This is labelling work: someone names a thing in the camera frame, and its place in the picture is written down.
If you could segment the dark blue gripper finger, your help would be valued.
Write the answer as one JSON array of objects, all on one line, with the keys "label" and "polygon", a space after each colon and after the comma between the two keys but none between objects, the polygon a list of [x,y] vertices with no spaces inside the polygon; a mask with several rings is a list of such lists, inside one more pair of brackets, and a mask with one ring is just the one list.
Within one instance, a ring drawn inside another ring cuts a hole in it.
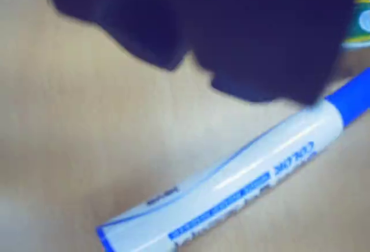
[{"label": "dark blue gripper finger", "polygon": [[354,0],[193,0],[194,53],[212,86],[253,102],[314,103],[334,72]]},{"label": "dark blue gripper finger", "polygon": [[63,15],[102,28],[140,60],[172,71],[187,53],[168,0],[52,0]]}]

